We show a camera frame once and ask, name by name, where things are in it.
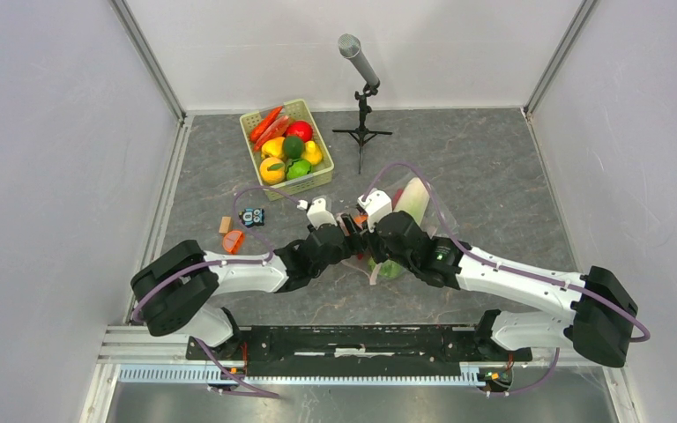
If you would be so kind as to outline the clear zip top bag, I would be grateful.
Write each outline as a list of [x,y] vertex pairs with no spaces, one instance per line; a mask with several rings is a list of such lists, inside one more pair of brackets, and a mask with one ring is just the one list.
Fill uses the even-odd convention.
[[359,271],[374,286],[408,273],[433,287],[454,286],[460,251],[443,230],[433,190],[418,177],[391,185],[391,213],[365,234],[367,248],[342,262]]

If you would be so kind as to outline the fake napa cabbage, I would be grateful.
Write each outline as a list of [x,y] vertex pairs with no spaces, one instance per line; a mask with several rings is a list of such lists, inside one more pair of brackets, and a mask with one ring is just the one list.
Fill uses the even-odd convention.
[[[398,200],[393,205],[393,211],[407,212],[413,218],[415,223],[420,225],[424,219],[428,203],[429,194],[427,189],[419,177],[414,177],[409,180],[404,188],[402,188]],[[404,271],[404,268],[401,265],[391,260],[380,264],[376,264],[373,260],[369,260],[368,263],[371,268],[370,281],[372,283],[375,283],[378,277],[388,279],[397,278]]]

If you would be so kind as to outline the fake green avocado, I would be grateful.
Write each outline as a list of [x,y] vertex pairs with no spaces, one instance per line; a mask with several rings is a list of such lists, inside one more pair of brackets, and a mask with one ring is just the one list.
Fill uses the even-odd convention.
[[305,142],[298,136],[287,136],[283,142],[284,156],[288,160],[297,160],[301,158]]

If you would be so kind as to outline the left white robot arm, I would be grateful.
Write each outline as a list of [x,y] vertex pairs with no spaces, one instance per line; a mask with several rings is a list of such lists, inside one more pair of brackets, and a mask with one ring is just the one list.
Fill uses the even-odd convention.
[[242,336],[230,311],[208,306],[211,297],[302,289],[328,267],[361,253],[361,232],[342,214],[336,224],[313,228],[305,239],[260,256],[217,255],[183,241],[132,278],[137,305],[131,318],[154,337],[187,335],[231,359],[241,350]]

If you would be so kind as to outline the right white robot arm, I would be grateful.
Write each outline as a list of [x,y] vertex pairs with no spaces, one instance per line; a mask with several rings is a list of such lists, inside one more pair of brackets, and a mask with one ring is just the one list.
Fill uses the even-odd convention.
[[530,307],[489,311],[475,333],[476,353],[495,360],[522,348],[572,348],[605,367],[626,364],[638,306],[608,269],[550,271],[493,256],[467,243],[431,236],[405,211],[367,219],[374,256],[398,263],[433,287],[488,293]]

